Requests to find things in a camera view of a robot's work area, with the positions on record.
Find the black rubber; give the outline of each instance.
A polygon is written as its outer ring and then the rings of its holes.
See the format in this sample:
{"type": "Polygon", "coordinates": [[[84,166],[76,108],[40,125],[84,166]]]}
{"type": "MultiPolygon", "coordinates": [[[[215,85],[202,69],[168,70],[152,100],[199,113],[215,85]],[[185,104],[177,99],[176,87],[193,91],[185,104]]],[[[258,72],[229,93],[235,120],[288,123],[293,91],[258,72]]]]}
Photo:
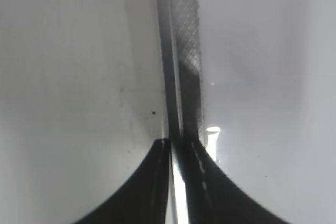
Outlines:
{"type": "Polygon", "coordinates": [[[286,223],[241,191],[193,134],[185,134],[180,150],[191,224],[286,223]]]}
{"type": "Polygon", "coordinates": [[[127,182],[77,224],[164,224],[169,185],[169,156],[169,140],[156,140],[127,182]]]}

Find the white surface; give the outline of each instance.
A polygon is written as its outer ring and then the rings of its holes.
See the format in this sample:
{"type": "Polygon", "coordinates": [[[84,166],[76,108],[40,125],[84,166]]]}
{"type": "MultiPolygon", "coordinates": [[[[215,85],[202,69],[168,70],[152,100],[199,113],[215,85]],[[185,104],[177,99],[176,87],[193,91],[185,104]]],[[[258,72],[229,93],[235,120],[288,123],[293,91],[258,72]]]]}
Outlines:
{"type": "Polygon", "coordinates": [[[291,223],[336,223],[336,0],[199,0],[217,163],[291,223]]]}
{"type": "Polygon", "coordinates": [[[83,217],[164,119],[154,0],[0,0],[1,223],[83,217]]]}

